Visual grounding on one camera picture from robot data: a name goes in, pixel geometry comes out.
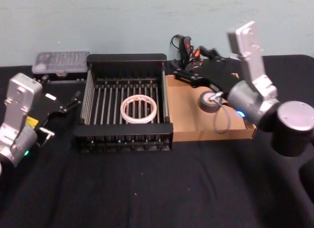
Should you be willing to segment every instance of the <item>metal rack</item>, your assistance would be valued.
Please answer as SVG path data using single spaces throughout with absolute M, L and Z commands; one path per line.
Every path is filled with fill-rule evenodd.
M 133 72 L 132 77 L 123 77 L 129 73 L 126 75 L 119 72 L 119 69 L 106 72 L 108 67 L 103 63 L 93 66 L 91 62 L 80 115 L 81 124 L 75 130 L 77 142 L 84 152 L 171 149 L 173 126 L 169 121 L 165 67 L 162 61 L 153 61 L 154 63 L 150 60 L 137 62 L 137 70 L 147 67 L 150 71 L 142 72 L 141 75 Z M 128 67 L 133 65 L 131 61 L 113 64 Z M 150 123 L 129 124 L 120 115 L 122 101 L 136 94 L 149 96 L 157 104 L 157 114 Z M 150 110 L 151 107 L 146 102 L 135 101 L 127 107 L 126 112 L 133 118 L 142 118 L 149 115 Z
M 142 94 L 151 97 L 157 104 L 157 114 L 151 123 L 163 123 L 159 111 L 159 90 L 156 78 L 103 79 L 92 80 L 88 72 L 87 90 L 81 112 L 86 125 L 128 124 L 121 114 L 120 105 L 129 96 Z M 127 113 L 133 118 L 142 118 L 150 114 L 150 105 L 144 101 L 135 101 L 127 107 Z

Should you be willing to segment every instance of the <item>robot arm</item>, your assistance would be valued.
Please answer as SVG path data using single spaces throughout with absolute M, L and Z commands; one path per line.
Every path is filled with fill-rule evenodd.
M 67 105 L 49 93 L 43 94 L 43 85 L 47 81 L 48 76 L 35 81 L 21 73 L 9 81 L 4 101 L 6 112 L 0 127 L 0 178 L 9 169 L 17 167 L 36 142 L 43 146 L 54 136 L 53 132 L 44 128 L 51 117 L 66 116 L 80 104 L 80 92 Z M 40 139 L 42 142 L 38 137 L 39 131 L 46 135 L 45 139 Z
M 211 99 L 222 96 L 259 129 L 273 132 L 274 150 L 284 156 L 300 155 L 313 142 L 314 109 L 299 101 L 277 100 L 277 88 L 265 74 L 255 22 L 229 32 L 228 37 L 232 52 L 240 60 L 244 80 L 225 72 L 221 60 L 213 62 L 217 67 L 201 75 L 176 70 L 176 79 L 193 87 L 210 87 L 216 92 Z M 206 53 L 201 47 L 201 54 Z

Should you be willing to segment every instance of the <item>black cable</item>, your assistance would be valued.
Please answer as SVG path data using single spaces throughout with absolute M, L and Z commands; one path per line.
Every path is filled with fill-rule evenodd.
M 171 38 L 171 41 L 170 41 L 170 44 L 172 44 L 176 49 L 178 49 L 178 50 L 180 50 L 180 48 L 179 47 L 177 47 L 176 45 L 174 45 L 174 43 L 173 43 L 173 39 L 175 39 L 175 38 L 184 38 L 182 35 L 180 35 L 180 34 L 176 34 L 175 36 L 173 36 L 172 38 Z
M 193 52 L 194 52 L 194 46 L 191 45 L 191 52 L 190 52 L 190 54 L 188 55 L 188 60 L 190 60 L 190 59 L 192 58 Z

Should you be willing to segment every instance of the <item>black table surface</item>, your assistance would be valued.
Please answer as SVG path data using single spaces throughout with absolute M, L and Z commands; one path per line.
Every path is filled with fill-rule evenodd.
M 314 58 L 266 56 L 279 100 L 314 106 Z M 230 69 L 239 72 L 234 61 Z M 14 74 L 0 68 L 0 100 Z M 50 90 L 61 99 L 75 90 Z M 0 105 L 0 121 L 5 108 Z M 314 157 L 277 154 L 271 134 L 253 140 L 182 142 L 171 152 L 79 154 L 71 120 L 52 123 L 55 138 L 26 156 L 0 196 L 0 227 L 259 228 L 314 227 L 314 205 L 299 168 Z

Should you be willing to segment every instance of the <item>brown cardboard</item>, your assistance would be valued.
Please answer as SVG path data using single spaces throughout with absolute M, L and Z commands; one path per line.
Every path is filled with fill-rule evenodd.
M 230 130 L 219 134 L 213 128 L 214 113 L 206 113 L 198 106 L 199 96 L 210 90 L 207 87 L 192 88 L 178 81 L 173 75 L 166 76 L 170 121 L 173 123 L 173 141 L 206 141 L 225 139 L 250 139 L 254 136 L 255 125 L 248 125 L 230 107 Z M 224 130 L 227 116 L 223 109 L 218 112 L 217 128 Z

